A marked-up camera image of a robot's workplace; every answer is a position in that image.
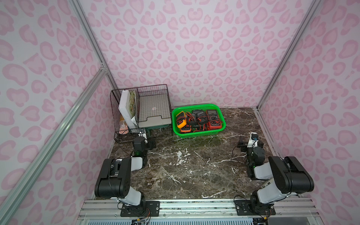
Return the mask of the yellow Aneng multimeter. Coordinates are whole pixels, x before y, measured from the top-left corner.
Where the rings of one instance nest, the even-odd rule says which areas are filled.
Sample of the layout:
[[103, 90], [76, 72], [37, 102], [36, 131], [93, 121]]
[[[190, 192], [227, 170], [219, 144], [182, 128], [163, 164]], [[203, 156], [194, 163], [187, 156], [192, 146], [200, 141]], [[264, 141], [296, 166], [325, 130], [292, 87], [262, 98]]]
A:
[[187, 124], [186, 114], [184, 111], [179, 112], [176, 115], [176, 125], [177, 128], [181, 129]]

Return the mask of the orange Victor multimeter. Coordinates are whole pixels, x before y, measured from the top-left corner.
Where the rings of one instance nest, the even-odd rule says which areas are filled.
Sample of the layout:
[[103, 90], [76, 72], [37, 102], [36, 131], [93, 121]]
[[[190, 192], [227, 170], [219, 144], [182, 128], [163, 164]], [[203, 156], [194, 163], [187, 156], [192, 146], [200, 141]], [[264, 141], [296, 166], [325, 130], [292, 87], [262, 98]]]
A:
[[185, 133], [191, 133], [192, 132], [192, 126], [187, 124], [185, 126], [183, 126], [181, 129], [180, 129], [180, 132], [185, 134]]

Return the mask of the red Aneng large multimeter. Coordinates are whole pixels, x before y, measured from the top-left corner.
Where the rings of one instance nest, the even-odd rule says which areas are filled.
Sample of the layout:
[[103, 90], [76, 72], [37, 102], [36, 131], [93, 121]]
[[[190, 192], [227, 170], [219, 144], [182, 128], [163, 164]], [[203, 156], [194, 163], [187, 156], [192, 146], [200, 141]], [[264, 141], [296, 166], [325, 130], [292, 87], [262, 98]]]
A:
[[216, 130], [222, 128], [222, 121], [218, 116], [217, 110], [207, 110], [208, 122], [207, 126], [209, 130]]

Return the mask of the small black multimeter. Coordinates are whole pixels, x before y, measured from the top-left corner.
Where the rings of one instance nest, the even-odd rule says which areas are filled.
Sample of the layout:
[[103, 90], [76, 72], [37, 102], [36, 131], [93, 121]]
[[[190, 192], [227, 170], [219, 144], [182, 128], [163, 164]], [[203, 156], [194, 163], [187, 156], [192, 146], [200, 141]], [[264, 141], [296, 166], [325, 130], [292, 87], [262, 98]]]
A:
[[186, 112], [187, 125], [198, 125], [197, 114], [192, 112]]

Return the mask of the green multimeter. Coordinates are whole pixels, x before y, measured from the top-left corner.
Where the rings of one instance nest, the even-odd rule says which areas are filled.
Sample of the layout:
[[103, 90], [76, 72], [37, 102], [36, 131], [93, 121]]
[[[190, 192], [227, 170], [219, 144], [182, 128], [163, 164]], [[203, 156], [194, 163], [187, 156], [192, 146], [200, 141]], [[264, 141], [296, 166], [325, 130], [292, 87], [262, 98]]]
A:
[[208, 122], [208, 116], [204, 110], [194, 110], [193, 114], [196, 116], [198, 124], [203, 125]]

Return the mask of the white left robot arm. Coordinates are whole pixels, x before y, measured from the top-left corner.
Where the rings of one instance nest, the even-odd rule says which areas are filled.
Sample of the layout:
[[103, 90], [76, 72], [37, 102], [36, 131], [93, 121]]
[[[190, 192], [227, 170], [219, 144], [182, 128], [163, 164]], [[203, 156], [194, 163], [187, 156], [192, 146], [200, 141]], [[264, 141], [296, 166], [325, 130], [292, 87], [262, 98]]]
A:
[[131, 209], [145, 210], [143, 194], [131, 187], [131, 173], [146, 167], [148, 151], [156, 148], [154, 138], [138, 136], [133, 140], [134, 151], [130, 157], [104, 160], [95, 184], [95, 196], [116, 198]]

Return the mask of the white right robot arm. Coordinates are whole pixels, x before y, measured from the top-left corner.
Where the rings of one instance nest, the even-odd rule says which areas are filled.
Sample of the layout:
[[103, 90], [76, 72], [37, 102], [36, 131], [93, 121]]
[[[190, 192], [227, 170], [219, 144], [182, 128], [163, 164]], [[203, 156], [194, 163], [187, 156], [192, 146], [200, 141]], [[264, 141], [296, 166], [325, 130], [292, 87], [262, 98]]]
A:
[[275, 215], [274, 203], [289, 196], [312, 192], [313, 178], [296, 157], [269, 156], [265, 162], [263, 142], [256, 132], [251, 132], [248, 141], [239, 139], [237, 148], [246, 154], [247, 175], [253, 181], [264, 184], [255, 190], [250, 199], [234, 199], [238, 216]]

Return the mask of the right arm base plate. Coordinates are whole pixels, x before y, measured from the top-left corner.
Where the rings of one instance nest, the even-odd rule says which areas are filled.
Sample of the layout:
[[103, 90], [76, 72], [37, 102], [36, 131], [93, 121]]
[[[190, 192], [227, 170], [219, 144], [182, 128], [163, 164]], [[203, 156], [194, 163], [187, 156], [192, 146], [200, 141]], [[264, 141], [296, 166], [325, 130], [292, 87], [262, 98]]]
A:
[[276, 215], [273, 204], [263, 204], [253, 200], [235, 199], [236, 213], [238, 216], [274, 216]]

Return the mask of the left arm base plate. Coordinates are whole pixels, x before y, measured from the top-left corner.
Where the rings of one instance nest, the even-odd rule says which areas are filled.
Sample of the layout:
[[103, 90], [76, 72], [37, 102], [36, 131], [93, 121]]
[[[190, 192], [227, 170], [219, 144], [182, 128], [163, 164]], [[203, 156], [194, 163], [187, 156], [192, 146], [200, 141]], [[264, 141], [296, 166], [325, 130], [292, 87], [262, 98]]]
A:
[[139, 206], [126, 206], [121, 207], [121, 217], [158, 217], [160, 210], [160, 201], [145, 201], [141, 202]]

